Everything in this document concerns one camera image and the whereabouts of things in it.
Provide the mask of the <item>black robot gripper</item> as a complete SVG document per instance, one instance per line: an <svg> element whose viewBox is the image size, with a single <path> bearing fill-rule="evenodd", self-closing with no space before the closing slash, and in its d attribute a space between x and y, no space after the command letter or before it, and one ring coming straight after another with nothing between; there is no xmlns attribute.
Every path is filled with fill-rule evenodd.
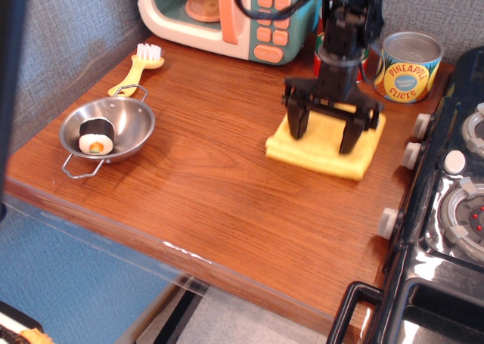
<svg viewBox="0 0 484 344"><path fill-rule="evenodd" d="M320 52L319 76L284 79L282 102L287 108L290 134L296 140L306 133L311 111L345 120L339 153L351 153L363 131L375 129L383 105L365 95L356 83L362 53L338 57Z"/></svg>

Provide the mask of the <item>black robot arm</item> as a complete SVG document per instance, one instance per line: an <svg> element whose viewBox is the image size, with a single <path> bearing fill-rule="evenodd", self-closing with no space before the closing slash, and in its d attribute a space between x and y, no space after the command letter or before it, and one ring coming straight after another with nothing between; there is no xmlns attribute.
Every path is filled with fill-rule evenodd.
<svg viewBox="0 0 484 344"><path fill-rule="evenodd" d="M311 112L345 122L340 153L353 150L362 132L375 129L383 105L365 95L357 78L363 76L363 54L380 38L383 0L323 0L324 40L315 79L287 78L282 97L290 134L301 139Z"/></svg>

